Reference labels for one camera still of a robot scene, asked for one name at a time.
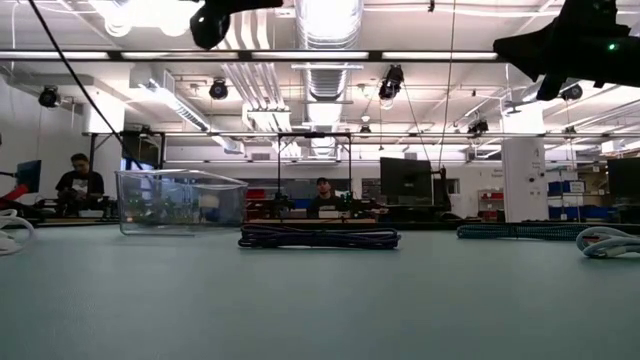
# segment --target black monitor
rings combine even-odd
[[[29,194],[40,192],[40,172],[42,170],[42,160],[28,161],[18,164],[18,171],[15,174],[16,183],[25,185],[29,189]]]
[[[640,158],[607,161],[609,192],[616,197],[640,196]]]
[[[387,197],[431,198],[431,162],[380,158],[380,187]]]

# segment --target ceiling light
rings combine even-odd
[[[213,100],[224,100],[227,98],[229,90],[225,82],[224,78],[213,79],[213,85],[211,85],[211,89],[209,89],[209,96],[211,96]]]
[[[453,61],[495,61],[498,54],[488,51],[394,51],[383,52],[383,60],[453,60]]]
[[[123,59],[128,60],[236,60],[238,53],[235,51],[179,51],[179,52],[154,52],[154,51],[125,51],[121,53]]]
[[[255,60],[275,60],[275,59],[336,59],[336,60],[364,60],[369,58],[366,51],[256,51],[253,53]]]
[[[62,98],[58,93],[58,87],[47,85],[38,97],[38,103],[47,109],[55,109],[62,103]]]
[[[383,109],[388,110],[393,106],[393,99],[398,95],[404,83],[404,73],[400,65],[391,65],[382,85],[380,85],[380,104]]]
[[[68,60],[103,60],[109,55],[101,51],[64,51],[64,57]],[[3,60],[59,60],[60,55],[56,51],[0,51]]]
[[[364,66],[353,64],[292,64],[291,70],[362,70]]]

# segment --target transparent plastic bin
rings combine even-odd
[[[196,235],[244,221],[247,183],[196,170],[117,171],[120,231]]]

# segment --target workbench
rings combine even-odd
[[[0,359],[633,359],[640,258],[403,232],[395,251],[237,247],[236,229],[39,230],[0,257]]]

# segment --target man in black t-shirt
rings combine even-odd
[[[316,181],[318,196],[311,201],[307,209],[307,217],[317,218],[320,211],[340,211],[343,210],[344,202],[331,192],[331,184],[326,178],[319,178]]]
[[[76,213],[83,204],[95,202],[104,194],[102,176],[89,171],[89,158],[85,154],[73,155],[71,164],[73,171],[62,175],[56,185],[58,205],[60,209],[66,206],[66,213]]]

